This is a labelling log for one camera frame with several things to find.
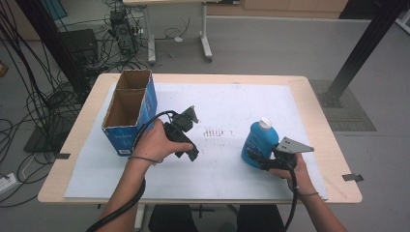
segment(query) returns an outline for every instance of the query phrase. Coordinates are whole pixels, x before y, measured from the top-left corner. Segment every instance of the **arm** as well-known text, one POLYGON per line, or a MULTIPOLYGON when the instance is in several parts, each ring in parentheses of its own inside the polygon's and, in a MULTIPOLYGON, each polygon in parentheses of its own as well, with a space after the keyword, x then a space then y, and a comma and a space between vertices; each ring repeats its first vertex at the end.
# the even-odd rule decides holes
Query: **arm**
MULTIPOLYGON (((154 127, 142 136, 132 155, 150 160, 163 160, 169 154, 179 151, 186 152, 191 149, 192 145, 190 143, 169 141, 163 131, 162 121, 158 119, 155 121, 154 127)), ((151 164, 150 161, 145 159, 129 159, 117 188, 114 190, 100 218, 104 218, 121 208, 136 195, 151 164)), ((98 231, 133 231, 136 210, 137 204, 98 231)))
MULTIPOLYGON (((316 231, 347 231, 322 198, 318 194, 311 195, 316 192, 316 189, 308 175, 307 165, 302 158, 302 154, 296 154, 296 159, 298 164, 295 167, 295 174, 298 181, 298 192, 300 193, 299 199, 307 208, 316 231)), ((271 169, 269 172, 291 181, 288 171, 271 169)))

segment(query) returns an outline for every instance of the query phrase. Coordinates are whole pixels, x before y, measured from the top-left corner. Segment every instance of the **white table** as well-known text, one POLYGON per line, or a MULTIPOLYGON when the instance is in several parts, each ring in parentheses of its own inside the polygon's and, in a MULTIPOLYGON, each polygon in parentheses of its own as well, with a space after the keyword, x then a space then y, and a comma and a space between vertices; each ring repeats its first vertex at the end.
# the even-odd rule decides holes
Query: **white table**
MULTIPOLYGON (((118 77, 118 73, 106 73, 98 78, 62 148, 61 153, 70 154, 70 157, 59 159, 54 163, 39 193, 40 201, 48 203, 105 203, 107 201, 107 199, 97 198, 66 198, 64 194, 73 175, 78 154, 89 136, 110 86, 118 80, 118 77)), ((351 171, 306 78, 275 75, 158 73, 154 73, 153 78, 155 83, 243 83, 288 86, 304 124, 309 144, 315 148, 315 158, 328 192, 327 202, 358 203, 362 200, 357 184, 354 181, 345 182, 342 178, 342 175, 349 174, 351 171)), ((200 199, 192 202, 208 203, 208 201, 200 199)), ((264 202, 280 203, 274 200, 264 200, 264 202)), ((164 202, 148 199, 144 203, 164 202)), ((222 199, 219 203, 249 203, 249 201, 222 199)))

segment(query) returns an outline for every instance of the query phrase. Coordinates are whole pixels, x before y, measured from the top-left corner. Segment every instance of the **person's left hand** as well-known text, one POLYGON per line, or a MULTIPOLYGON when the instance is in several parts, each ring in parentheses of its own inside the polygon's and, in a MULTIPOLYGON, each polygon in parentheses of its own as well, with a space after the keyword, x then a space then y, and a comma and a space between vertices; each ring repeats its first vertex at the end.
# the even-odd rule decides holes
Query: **person's left hand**
POLYGON ((193 149, 190 143, 177 143, 169 141, 163 130, 161 119, 154 122, 154 127, 145 132, 132 152, 133 156, 143 157, 150 160, 163 160, 169 154, 186 152, 193 149))

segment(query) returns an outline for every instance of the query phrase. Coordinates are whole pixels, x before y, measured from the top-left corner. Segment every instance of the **cardboard box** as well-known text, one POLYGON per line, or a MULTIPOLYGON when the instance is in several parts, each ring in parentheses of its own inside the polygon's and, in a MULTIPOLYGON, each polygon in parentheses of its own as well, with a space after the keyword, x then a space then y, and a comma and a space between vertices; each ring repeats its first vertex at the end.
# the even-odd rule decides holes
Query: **cardboard box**
POLYGON ((8 69, 9 67, 0 61, 0 77, 5 76, 8 69))
POLYGON ((119 156, 129 156, 143 124, 157 112, 151 71, 123 71, 102 121, 102 130, 119 156))

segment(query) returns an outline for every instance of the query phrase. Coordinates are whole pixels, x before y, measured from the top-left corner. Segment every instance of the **table leg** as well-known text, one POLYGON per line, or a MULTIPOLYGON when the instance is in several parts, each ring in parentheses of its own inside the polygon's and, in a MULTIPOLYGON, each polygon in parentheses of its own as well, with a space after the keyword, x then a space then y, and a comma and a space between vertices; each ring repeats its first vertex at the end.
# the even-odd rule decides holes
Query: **table leg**
POLYGON ((202 3, 202 31, 199 33, 199 35, 202 42, 202 46, 204 48, 205 57, 209 59, 210 62, 212 62, 211 47, 209 46, 208 38, 206 37, 206 10, 206 3, 202 3))
POLYGON ((144 20, 145 20, 145 30, 147 30, 147 35, 148 35, 148 62, 151 65, 154 65, 156 62, 156 57, 155 57, 155 39, 154 35, 151 32, 151 26, 150 26, 150 15, 148 13, 148 6, 142 6, 142 13, 144 14, 144 20))
POLYGON ((403 30, 405 30, 408 34, 410 34, 410 27, 407 26, 407 22, 410 19, 410 10, 404 15, 402 19, 396 19, 395 23, 397 23, 403 30))

